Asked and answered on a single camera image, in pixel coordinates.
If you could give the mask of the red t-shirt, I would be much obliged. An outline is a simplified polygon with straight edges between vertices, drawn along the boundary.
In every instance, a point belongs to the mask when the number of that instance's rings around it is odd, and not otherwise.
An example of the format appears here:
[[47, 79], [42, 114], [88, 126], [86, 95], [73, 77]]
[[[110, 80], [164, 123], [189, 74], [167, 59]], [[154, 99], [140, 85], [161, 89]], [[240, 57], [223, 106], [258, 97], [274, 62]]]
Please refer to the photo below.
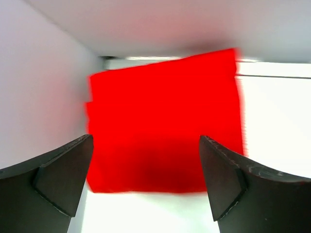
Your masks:
[[94, 193], [205, 192], [199, 138], [243, 154], [236, 50], [90, 76]]

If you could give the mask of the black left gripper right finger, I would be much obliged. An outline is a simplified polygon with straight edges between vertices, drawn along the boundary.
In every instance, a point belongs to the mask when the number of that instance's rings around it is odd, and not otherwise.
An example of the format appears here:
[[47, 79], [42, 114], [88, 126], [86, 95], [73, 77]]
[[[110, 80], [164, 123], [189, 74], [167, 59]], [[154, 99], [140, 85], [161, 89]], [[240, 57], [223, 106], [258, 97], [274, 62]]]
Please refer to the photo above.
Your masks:
[[201, 136], [199, 155], [213, 220], [222, 233], [308, 233], [311, 181]]

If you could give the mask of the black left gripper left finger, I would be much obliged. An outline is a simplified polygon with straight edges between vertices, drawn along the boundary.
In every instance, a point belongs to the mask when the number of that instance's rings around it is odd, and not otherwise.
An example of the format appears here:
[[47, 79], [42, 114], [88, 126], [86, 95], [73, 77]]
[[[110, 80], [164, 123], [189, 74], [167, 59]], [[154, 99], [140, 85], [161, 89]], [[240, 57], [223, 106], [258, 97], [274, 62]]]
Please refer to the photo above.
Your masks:
[[85, 134], [0, 170], [2, 233], [66, 233], [76, 216], [93, 154]]

